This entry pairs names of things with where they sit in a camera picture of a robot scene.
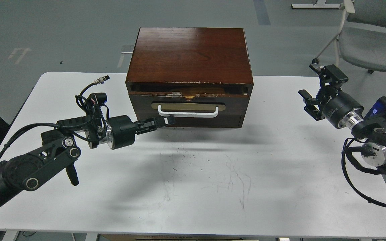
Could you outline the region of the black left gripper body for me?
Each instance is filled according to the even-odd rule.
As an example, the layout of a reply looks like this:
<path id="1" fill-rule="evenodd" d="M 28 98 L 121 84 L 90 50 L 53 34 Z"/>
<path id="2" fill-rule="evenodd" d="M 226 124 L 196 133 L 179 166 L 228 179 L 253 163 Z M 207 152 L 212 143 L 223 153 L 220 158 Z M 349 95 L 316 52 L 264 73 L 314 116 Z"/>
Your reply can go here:
<path id="1" fill-rule="evenodd" d="M 107 119 L 106 123 L 108 127 L 106 142 L 110 149 L 123 148 L 135 142 L 139 124 L 132 122 L 129 116 L 114 116 Z"/>

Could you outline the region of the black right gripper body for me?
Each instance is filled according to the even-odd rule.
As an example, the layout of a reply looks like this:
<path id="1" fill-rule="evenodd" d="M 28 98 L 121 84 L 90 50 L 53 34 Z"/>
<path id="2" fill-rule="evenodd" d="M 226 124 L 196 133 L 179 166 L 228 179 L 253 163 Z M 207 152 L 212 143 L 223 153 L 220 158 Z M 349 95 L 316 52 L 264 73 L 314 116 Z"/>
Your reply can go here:
<path id="1" fill-rule="evenodd" d="M 339 91 L 332 97 L 329 93 L 321 90 L 317 94 L 319 102 L 319 114 L 317 120 L 327 119 L 337 129 L 352 129 L 362 122 L 364 108 L 349 94 Z"/>

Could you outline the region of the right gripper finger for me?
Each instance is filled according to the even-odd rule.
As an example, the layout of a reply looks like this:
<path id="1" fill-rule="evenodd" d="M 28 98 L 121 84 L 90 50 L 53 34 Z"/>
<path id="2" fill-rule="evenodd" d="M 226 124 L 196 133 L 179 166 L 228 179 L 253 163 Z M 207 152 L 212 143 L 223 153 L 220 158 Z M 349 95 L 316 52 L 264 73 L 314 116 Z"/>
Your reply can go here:
<path id="1" fill-rule="evenodd" d="M 335 65 L 320 67 L 318 64 L 310 64 L 312 69 L 320 78 L 320 90 L 317 93 L 317 99 L 331 99 L 337 97 L 343 84 L 348 82 L 349 78 Z"/>
<path id="2" fill-rule="evenodd" d="M 320 109 L 323 107 L 323 100 L 319 98 L 313 98 L 306 90 L 299 90 L 298 94 L 303 98 L 305 103 L 304 110 L 308 113 L 314 120 L 320 121 L 325 119 L 323 111 Z"/>

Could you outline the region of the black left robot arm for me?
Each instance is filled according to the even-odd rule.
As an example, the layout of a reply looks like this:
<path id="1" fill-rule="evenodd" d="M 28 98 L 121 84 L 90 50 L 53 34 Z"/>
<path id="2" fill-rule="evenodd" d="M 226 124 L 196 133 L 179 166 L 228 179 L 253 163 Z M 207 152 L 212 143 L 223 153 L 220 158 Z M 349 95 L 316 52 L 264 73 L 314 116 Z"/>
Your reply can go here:
<path id="1" fill-rule="evenodd" d="M 84 97 L 90 87 L 103 84 L 109 76 L 103 76 L 87 85 L 75 96 L 76 104 L 85 112 L 85 116 L 62 119 L 53 123 L 35 123 L 16 131 L 0 152 L 0 207 L 20 194 L 21 191 L 35 191 L 63 169 L 73 186 L 79 184 L 75 161 L 81 155 L 75 137 L 86 141 L 94 149 L 106 143 L 115 150 L 130 146 L 135 136 L 173 125 L 174 116 L 155 116 L 133 122 L 129 116 L 110 117 L 103 114 L 107 95 L 103 92 L 92 93 Z M 36 127 L 49 127 L 51 130 L 41 134 L 42 146 L 9 161 L 1 161 L 6 150 L 23 134 Z"/>

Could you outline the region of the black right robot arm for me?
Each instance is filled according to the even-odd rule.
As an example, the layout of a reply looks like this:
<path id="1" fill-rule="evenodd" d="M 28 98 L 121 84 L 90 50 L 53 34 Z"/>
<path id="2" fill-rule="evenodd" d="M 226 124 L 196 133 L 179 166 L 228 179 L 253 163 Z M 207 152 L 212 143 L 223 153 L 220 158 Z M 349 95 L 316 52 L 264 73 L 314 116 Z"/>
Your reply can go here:
<path id="1" fill-rule="evenodd" d="M 379 98 L 363 116 L 364 107 L 341 89 L 348 77 L 337 66 L 321 67 L 314 61 L 309 67 L 319 75 L 320 90 L 315 98 L 306 90 L 299 91 L 304 110 L 316 121 L 327 119 L 337 129 L 351 130 L 352 138 L 345 140 L 341 159 L 349 185 L 353 187 L 346 161 L 363 173 L 386 176 L 386 97 Z"/>

